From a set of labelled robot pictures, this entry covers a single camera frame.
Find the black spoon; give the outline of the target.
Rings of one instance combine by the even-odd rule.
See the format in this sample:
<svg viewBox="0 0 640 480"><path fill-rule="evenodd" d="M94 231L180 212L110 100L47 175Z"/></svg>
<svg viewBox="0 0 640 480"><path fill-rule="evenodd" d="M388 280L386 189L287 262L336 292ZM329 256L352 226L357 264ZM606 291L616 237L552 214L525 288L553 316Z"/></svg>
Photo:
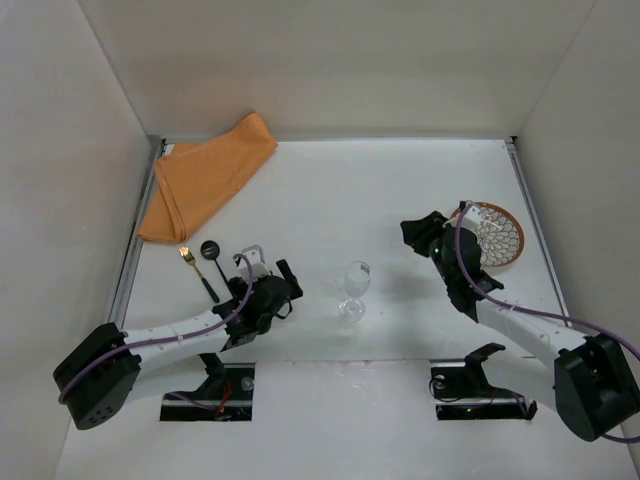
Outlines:
<svg viewBox="0 0 640 480"><path fill-rule="evenodd" d="M218 258L221 254L221 249L219 244L214 240L205 240L200 246L200 253L204 259L213 261L215 263L219 276L223 280L224 284L228 285L228 278L218 261ZM209 296L211 297L211 299L214 302L219 302L219 297L216 291L213 289L210 282L207 280L207 278L203 274L200 275L200 280L204 285L206 291L208 292Z"/></svg>

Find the floral patterned plate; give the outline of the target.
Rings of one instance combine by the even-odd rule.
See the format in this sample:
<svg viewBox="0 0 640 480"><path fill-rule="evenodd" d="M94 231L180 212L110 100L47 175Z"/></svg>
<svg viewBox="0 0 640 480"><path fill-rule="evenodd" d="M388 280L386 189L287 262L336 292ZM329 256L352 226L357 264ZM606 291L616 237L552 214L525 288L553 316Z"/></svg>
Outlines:
<svg viewBox="0 0 640 480"><path fill-rule="evenodd" d="M487 202L476 202L483 214L483 223L473 232L481 248L483 267L504 267L515 262L525 246L524 231L507 210Z"/></svg>

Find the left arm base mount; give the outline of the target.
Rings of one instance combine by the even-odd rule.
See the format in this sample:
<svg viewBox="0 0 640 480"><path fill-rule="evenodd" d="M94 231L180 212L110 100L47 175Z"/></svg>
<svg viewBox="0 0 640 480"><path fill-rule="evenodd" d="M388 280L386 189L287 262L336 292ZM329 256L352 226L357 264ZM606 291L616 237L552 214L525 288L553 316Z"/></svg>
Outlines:
<svg viewBox="0 0 640 480"><path fill-rule="evenodd" d="M198 357L203 380L191 391L163 396L161 422L249 422L253 414L256 365L223 363L216 354Z"/></svg>

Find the clear wine glass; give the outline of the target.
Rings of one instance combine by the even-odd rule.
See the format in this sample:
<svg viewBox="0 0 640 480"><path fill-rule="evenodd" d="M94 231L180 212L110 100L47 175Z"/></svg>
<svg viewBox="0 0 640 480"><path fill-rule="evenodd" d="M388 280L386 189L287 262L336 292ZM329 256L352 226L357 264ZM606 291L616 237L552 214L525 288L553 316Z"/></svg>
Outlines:
<svg viewBox="0 0 640 480"><path fill-rule="evenodd" d="M339 315L345 322L358 322L365 313L366 307L362 297L371 283L370 266L363 261L352 262L344 277L344 289L347 298L339 305Z"/></svg>

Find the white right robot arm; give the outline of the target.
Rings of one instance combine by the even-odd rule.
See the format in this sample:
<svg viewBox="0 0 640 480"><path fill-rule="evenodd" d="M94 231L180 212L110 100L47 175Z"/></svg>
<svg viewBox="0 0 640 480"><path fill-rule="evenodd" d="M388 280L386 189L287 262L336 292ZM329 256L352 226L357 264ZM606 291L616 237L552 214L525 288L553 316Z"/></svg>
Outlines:
<svg viewBox="0 0 640 480"><path fill-rule="evenodd" d="M612 440L611 430L639 412L639 386L625 357L639 354L628 341L601 327L526 308L494 296L503 284L481 266L480 229L495 226L479 205L463 202L446 218L434 211L400 224L403 242L436 267L456 310L517 344L537 361L507 368L491 361L503 345L490 343L465 359L478 393L509 390L554 410L578 438Z"/></svg>

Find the gold fork green handle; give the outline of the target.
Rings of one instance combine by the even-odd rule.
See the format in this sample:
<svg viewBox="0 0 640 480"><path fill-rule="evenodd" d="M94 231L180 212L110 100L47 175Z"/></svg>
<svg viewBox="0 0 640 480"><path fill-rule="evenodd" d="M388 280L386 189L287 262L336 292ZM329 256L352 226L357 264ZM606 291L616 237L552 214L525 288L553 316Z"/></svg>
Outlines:
<svg viewBox="0 0 640 480"><path fill-rule="evenodd" d="M206 279L206 277L202 274L200 269L197 267L196 259L195 259L194 255L191 253L190 249L188 247L186 247L186 246L181 246L179 248L179 252L180 252L181 258L185 261L185 263L187 265L189 265L190 267L192 267L193 270L196 272L196 275L198 276L200 282L204 286L204 288L207 291L207 293L208 293L209 297L211 298L211 300L215 304L219 303L220 302L220 298L219 298L218 294L215 292L215 290L213 289L213 287L211 286L209 281Z"/></svg>

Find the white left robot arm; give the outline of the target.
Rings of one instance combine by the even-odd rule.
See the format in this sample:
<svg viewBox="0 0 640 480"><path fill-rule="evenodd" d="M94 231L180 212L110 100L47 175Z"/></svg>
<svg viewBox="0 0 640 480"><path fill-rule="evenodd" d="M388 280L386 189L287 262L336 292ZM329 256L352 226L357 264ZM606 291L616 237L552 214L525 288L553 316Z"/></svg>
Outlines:
<svg viewBox="0 0 640 480"><path fill-rule="evenodd" d="M232 298L187 320L161 327L123 331L114 323L96 327L54 369L58 402L67 407L75 427L93 429L118 413L133 398L142 378L190 357L211 360L219 352L253 342L271 329L280 311L293 311L303 296L286 260L280 273L258 272L247 255L237 254L246 276L227 281Z"/></svg>

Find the orange cloth placemat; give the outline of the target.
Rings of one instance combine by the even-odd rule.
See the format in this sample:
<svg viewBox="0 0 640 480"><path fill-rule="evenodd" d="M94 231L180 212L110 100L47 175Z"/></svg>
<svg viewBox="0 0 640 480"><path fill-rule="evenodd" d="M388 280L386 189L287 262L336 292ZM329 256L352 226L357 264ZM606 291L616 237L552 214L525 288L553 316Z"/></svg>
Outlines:
<svg viewBox="0 0 640 480"><path fill-rule="evenodd" d="M224 135L175 144L154 164L157 191L138 236L153 243L185 242L246 185L277 146L257 113Z"/></svg>

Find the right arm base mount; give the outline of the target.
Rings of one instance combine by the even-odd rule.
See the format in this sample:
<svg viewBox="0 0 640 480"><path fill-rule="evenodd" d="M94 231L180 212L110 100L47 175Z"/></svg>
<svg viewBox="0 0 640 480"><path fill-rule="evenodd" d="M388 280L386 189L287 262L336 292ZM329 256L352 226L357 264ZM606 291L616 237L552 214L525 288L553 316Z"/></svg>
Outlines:
<svg viewBox="0 0 640 480"><path fill-rule="evenodd" d="M428 389L435 400L439 421L523 420L531 421L537 402L527 402L512 390L489 383L483 364L506 347L486 344L462 360L437 360L431 364Z"/></svg>

